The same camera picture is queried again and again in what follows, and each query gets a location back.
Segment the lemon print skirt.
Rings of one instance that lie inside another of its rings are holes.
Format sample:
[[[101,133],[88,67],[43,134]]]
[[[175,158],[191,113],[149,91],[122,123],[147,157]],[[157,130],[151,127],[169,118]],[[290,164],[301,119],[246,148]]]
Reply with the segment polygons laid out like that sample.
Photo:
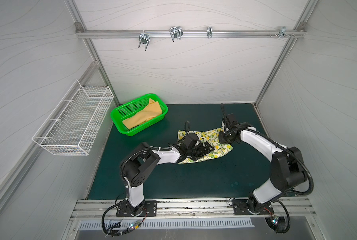
[[[178,164],[192,164],[192,163],[199,163],[199,162],[204,162],[208,160],[213,160],[217,158],[221,158],[225,155],[227,155],[230,151],[233,150],[233,147],[230,144],[222,144],[219,142],[218,139],[218,134],[219,132],[222,132],[222,128],[214,129],[214,130],[209,130],[205,132],[199,132],[199,131],[189,131],[189,133],[194,133],[199,137],[199,140],[205,144],[208,142],[212,147],[214,147],[214,150],[203,157],[199,158],[198,160],[192,160],[191,158],[186,158],[185,160],[179,162]]]

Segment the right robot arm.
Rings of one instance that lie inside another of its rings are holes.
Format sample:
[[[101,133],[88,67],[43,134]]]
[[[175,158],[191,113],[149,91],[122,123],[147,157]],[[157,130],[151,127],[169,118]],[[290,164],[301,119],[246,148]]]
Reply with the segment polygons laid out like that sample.
[[[249,123],[239,123],[234,114],[223,114],[219,142],[223,144],[244,142],[251,145],[270,162],[269,178],[248,197],[245,207],[258,214],[270,202],[292,193],[308,196],[314,190],[310,171],[296,147],[286,147],[260,133]]]

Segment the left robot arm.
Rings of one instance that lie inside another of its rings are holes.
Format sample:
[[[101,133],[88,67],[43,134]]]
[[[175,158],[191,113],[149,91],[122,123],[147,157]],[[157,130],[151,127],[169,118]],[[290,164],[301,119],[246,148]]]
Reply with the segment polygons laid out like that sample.
[[[215,147],[200,141],[195,133],[187,133],[175,144],[163,148],[140,143],[120,164],[128,205],[137,209],[144,204],[143,184],[157,165],[178,164],[187,158],[196,162],[214,150]]]

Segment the yellow skirt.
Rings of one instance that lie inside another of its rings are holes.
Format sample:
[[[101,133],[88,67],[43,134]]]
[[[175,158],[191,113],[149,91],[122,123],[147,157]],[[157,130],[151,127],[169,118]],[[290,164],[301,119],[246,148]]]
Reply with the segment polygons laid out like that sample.
[[[134,116],[123,120],[123,124],[128,129],[132,129],[152,120],[155,117],[158,117],[161,114],[162,109],[159,102],[149,99],[149,103],[145,108],[137,112]]]

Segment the green plastic basket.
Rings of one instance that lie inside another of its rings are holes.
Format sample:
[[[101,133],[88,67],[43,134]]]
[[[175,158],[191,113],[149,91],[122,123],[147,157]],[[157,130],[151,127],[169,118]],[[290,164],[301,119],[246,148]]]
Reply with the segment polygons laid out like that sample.
[[[158,104],[161,109],[161,113],[158,116],[148,118],[148,121],[144,120],[132,128],[124,124],[125,120],[134,117],[150,104],[153,105],[155,103]],[[167,113],[167,105],[156,94],[146,94],[112,110],[111,119],[120,133],[130,137],[163,120]]]

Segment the small metal hook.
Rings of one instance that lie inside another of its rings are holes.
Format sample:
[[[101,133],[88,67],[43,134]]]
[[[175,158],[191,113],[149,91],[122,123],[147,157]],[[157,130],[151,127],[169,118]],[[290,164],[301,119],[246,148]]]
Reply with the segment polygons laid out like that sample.
[[[211,39],[212,35],[213,35],[213,29],[212,29],[212,27],[208,27],[207,28],[207,38]]]

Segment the middle U-bolt clamp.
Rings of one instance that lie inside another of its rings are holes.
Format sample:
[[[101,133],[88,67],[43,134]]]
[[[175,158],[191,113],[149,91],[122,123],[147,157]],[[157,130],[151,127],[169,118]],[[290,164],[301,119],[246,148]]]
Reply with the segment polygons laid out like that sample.
[[[173,42],[176,39],[180,40],[183,35],[182,28],[180,26],[170,28],[169,33]]]

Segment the u-bolt clamp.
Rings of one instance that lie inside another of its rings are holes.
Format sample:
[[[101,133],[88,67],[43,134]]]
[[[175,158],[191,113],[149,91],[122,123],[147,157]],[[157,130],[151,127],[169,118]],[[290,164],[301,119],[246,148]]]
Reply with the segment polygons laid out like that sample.
[[[182,28],[180,26],[170,28],[169,33],[173,42],[176,39],[180,40],[183,35]]]
[[[150,40],[151,40],[151,38],[150,38],[150,36],[149,36],[148,34],[146,34],[146,33],[141,33],[141,34],[139,35],[139,45],[138,45],[138,48],[140,48],[141,45],[144,45],[144,46],[145,46],[144,51],[146,51],[147,48],[148,48],[148,45],[149,45],[149,43],[150,43]]]

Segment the left U-bolt clamp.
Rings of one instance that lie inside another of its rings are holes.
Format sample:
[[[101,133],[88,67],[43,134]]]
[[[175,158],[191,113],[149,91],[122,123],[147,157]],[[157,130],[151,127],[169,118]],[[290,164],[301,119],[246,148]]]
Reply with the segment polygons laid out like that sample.
[[[146,33],[141,33],[141,34],[139,35],[139,45],[138,45],[138,48],[140,48],[141,45],[144,45],[144,46],[145,46],[144,51],[146,51],[147,48],[148,48],[148,45],[149,45],[149,43],[150,43],[150,40],[151,40],[151,38],[150,38],[150,36],[149,36],[148,34],[146,34]]]

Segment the white vent strip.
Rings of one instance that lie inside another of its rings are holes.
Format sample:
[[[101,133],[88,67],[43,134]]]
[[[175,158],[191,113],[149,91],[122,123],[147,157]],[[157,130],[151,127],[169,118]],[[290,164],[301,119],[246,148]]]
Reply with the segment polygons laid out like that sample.
[[[136,220],[105,220],[105,227],[111,227],[120,222],[120,228],[126,229],[135,223]],[[139,229],[160,230],[160,229],[232,229],[232,228],[254,228],[251,218],[191,218],[191,219],[146,219]],[[81,221],[80,231],[100,231],[101,221]]]

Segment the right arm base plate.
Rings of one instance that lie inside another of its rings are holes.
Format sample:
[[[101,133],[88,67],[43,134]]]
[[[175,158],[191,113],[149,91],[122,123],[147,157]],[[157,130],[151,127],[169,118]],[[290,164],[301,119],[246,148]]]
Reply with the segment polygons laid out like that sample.
[[[274,213],[271,203],[260,204],[254,199],[231,198],[228,204],[234,215],[270,215]]]

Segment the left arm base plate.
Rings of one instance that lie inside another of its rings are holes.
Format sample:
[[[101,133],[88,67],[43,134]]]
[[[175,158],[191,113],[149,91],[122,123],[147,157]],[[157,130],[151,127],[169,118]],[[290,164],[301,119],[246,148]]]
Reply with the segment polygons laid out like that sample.
[[[143,201],[133,207],[129,201],[118,206],[116,217],[155,217],[157,215],[157,201]]]

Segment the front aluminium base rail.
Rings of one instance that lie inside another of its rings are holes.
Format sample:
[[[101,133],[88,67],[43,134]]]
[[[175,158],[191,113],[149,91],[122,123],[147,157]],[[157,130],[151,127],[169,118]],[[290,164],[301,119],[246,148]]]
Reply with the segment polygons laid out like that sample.
[[[189,218],[236,218],[269,217],[270,215],[234,215],[228,204],[231,198],[205,199],[156,199],[157,215],[155,219],[189,219]],[[106,209],[114,200],[79,200],[71,214],[71,220],[100,220]],[[274,215],[285,216],[285,210],[279,203],[271,203]]]

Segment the right bolt bracket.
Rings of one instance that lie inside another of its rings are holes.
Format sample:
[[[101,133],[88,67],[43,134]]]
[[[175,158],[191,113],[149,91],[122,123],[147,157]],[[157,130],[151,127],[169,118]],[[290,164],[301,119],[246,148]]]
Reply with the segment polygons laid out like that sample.
[[[285,28],[285,27],[281,28],[278,33],[276,33],[276,34],[274,34],[274,35],[268,34],[268,36],[271,37],[271,38],[277,38],[277,39],[281,39],[281,38],[288,38],[288,39],[290,39],[290,38],[294,38],[294,37],[295,37],[294,34],[288,34],[288,33],[286,32],[286,28]]]

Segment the horizontal aluminium rail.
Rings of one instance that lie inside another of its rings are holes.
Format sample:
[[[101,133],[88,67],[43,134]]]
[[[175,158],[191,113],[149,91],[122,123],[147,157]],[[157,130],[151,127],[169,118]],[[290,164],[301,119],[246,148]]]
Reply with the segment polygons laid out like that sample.
[[[182,39],[208,39],[207,30],[183,30]],[[268,34],[276,34],[279,30],[216,30],[213,29],[213,39],[237,39],[237,38],[271,38]],[[306,31],[286,30],[288,34],[294,34],[294,38],[303,38]],[[79,39],[138,39],[141,33],[146,33],[151,39],[170,39],[168,30],[144,30],[144,31],[84,31],[77,33]]]

